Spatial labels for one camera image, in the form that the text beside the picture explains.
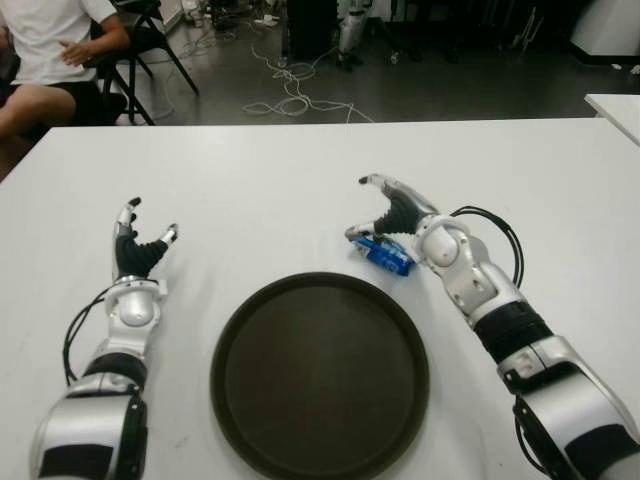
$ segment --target robot finger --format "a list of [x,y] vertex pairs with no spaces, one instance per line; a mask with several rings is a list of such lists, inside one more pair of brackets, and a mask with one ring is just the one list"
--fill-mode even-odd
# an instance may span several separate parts
[[173,223],[169,225],[167,231],[162,234],[162,236],[158,239],[161,242],[164,242],[167,247],[170,247],[173,242],[178,239],[178,224]]
[[367,237],[369,235],[375,235],[375,226],[374,222],[361,223],[360,225],[354,225],[353,227],[347,228],[344,232],[347,240],[353,241],[358,237]]
[[122,207],[122,210],[120,210],[120,215],[118,215],[117,223],[125,228],[130,227],[131,222],[133,222],[137,218],[136,214],[133,213],[133,210],[141,203],[142,200],[140,199],[140,197],[136,197],[130,200],[129,203],[127,203],[124,207]]
[[418,208],[425,215],[437,215],[439,213],[438,209],[435,208],[431,204],[431,202],[429,202],[421,194],[416,192],[408,185],[396,180],[395,178],[381,175],[379,173],[374,173],[371,175],[367,175],[366,177],[362,177],[358,181],[361,185],[366,185],[368,183],[375,185],[389,200],[393,200],[398,196],[402,196],[406,201],[413,203],[416,208]]

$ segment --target robotic hand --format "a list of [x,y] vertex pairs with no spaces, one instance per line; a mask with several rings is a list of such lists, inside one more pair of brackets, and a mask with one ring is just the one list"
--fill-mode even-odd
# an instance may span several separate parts
[[[349,228],[347,238],[415,235],[416,253],[442,279],[515,395],[518,440],[534,466],[554,479],[640,478],[640,436],[629,411],[491,263],[484,244],[392,178],[369,175],[360,183],[379,187],[391,208]],[[541,465],[529,456],[521,432]]]
[[141,392],[147,347],[160,320],[161,282],[147,279],[178,238],[171,225],[160,239],[138,245],[135,198],[113,235],[113,285],[105,296],[109,337],[89,366],[41,423],[31,452],[31,478],[137,480],[144,470],[147,427]]

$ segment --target round tray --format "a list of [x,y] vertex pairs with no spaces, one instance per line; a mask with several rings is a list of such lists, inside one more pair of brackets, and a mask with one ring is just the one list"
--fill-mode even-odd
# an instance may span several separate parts
[[407,314],[361,280],[279,280],[233,315],[211,365],[227,440],[283,480],[371,478],[411,444],[427,404],[424,345]]

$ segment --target black chair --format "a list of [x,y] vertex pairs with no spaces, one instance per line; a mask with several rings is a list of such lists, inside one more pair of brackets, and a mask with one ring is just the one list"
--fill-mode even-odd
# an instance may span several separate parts
[[[149,50],[155,50],[157,48],[164,50],[167,52],[175,66],[178,67],[178,70],[193,92],[196,95],[199,95],[200,91],[169,46],[169,42],[167,41],[165,34],[161,32],[154,23],[154,20],[162,21],[160,0],[112,0],[112,3],[120,12],[138,15],[138,19],[133,26],[125,27],[131,40],[130,47],[127,50],[118,52],[114,55],[114,60],[116,62],[126,61],[129,64],[128,88],[123,88],[129,97],[129,120],[133,122],[133,116],[137,111],[143,116],[149,125],[153,125],[153,121],[135,97],[136,64],[139,64],[147,75],[149,75],[150,78],[153,78],[153,73],[140,58],[142,53],[148,52]],[[116,79],[118,84],[121,83],[121,79],[118,80],[119,75],[117,75],[117,71],[113,77]]]
[[[104,35],[102,26],[96,22],[91,23],[91,38],[99,38]],[[117,63],[121,54],[118,52],[98,55],[91,58],[83,66],[85,68],[94,68],[98,72],[98,78],[103,79],[102,87],[103,104],[105,106],[104,118],[108,124],[113,125],[117,118],[131,108],[137,109],[148,125],[154,125],[153,120],[142,107],[134,92],[124,81],[117,69]],[[125,93],[126,97],[121,94],[111,92],[111,85],[115,80],[116,84]]]

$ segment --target white t-shirt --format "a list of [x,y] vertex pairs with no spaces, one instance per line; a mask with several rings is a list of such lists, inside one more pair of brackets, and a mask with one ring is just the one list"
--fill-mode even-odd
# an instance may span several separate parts
[[50,85],[93,80],[93,69],[66,65],[61,40],[90,40],[91,20],[115,14],[109,0],[0,0],[0,26],[13,35],[20,70],[14,84]]

